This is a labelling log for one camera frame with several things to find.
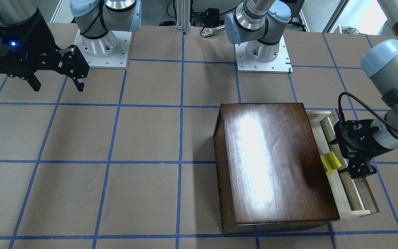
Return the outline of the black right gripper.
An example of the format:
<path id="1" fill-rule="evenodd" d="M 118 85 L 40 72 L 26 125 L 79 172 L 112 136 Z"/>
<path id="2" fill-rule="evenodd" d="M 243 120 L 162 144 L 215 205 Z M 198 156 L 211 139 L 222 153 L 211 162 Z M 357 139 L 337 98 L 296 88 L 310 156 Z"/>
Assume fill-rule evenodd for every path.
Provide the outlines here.
<path id="1" fill-rule="evenodd" d="M 76 45 L 60 49 L 44 20 L 36 10 L 27 20 L 0 26 L 0 74 L 25 77 L 38 92 L 41 82 L 35 76 L 38 70 L 52 70 L 73 79 L 78 92 L 84 90 L 89 65 Z"/>

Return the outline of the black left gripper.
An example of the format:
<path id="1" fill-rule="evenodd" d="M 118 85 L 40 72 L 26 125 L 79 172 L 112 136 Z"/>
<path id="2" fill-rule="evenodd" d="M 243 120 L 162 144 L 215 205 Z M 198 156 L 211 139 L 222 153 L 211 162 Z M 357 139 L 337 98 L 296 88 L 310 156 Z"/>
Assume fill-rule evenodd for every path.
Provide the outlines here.
<path id="1" fill-rule="evenodd" d="M 373 137 L 377 128 L 372 128 L 373 120 L 338 121 L 334 126 L 337 143 L 344 158 L 349 159 L 346 168 L 339 170 L 339 174 L 347 173 L 351 179 L 362 179 L 377 173 L 371 159 L 391 151 L 380 145 Z"/>

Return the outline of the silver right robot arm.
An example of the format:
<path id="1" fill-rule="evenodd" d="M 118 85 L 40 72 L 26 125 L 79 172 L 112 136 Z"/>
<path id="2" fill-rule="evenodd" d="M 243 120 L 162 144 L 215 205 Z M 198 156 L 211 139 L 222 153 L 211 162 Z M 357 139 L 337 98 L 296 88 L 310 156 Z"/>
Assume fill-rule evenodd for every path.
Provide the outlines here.
<path id="1" fill-rule="evenodd" d="M 36 71 L 51 70 L 82 92 L 89 72 L 83 52 L 98 58 L 118 52 L 114 32 L 138 31 L 142 22 L 139 0 L 71 0 L 69 6 L 82 43 L 63 49 L 34 1 L 0 0 L 0 74 L 25 80 L 38 92 Z"/>

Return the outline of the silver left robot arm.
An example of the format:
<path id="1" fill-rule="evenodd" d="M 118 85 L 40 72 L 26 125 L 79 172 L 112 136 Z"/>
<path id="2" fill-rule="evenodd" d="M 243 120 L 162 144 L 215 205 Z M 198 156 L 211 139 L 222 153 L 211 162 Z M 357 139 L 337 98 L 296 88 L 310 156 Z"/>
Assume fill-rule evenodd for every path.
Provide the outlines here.
<path id="1" fill-rule="evenodd" d="M 398 148 L 398 0 L 379 0 L 380 7 L 391 25 L 396 39 L 375 45 L 360 64 L 367 77 L 390 108 L 384 117 L 351 93 L 338 97 L 339 121 L 334 126 L 338 144 L 352 179 L 365 178 L 377 171 L 371 159 Z M 291 18 L 290 8 L 278 0 L 245 0 L 235 13 L 225 17 L 225 31 L 232 44 L 247 43 L 254 61 L 268 63 L 275 59 L 285 24 Z"/>

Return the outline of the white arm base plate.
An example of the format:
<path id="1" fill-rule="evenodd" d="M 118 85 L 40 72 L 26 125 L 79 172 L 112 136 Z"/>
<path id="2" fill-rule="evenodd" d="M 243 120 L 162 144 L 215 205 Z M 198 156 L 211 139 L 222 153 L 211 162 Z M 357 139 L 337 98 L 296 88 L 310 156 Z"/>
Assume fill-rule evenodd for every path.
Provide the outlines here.
<path id="1" fill-rule="evenodd" d="M 74 44 L 79 47 L 91 69 L 127 69 L 134 33 L 110 30 L 98 39 L 83 37 L 78 30 Z"/>
<path id="2" fill-rule="evenodd" d="M 278 44 L 271 46 L 261 44 L 257 40 L 236 44 L 234 52 L 239 73 L 288 74 L 293 72 L 284 36 Z"/>

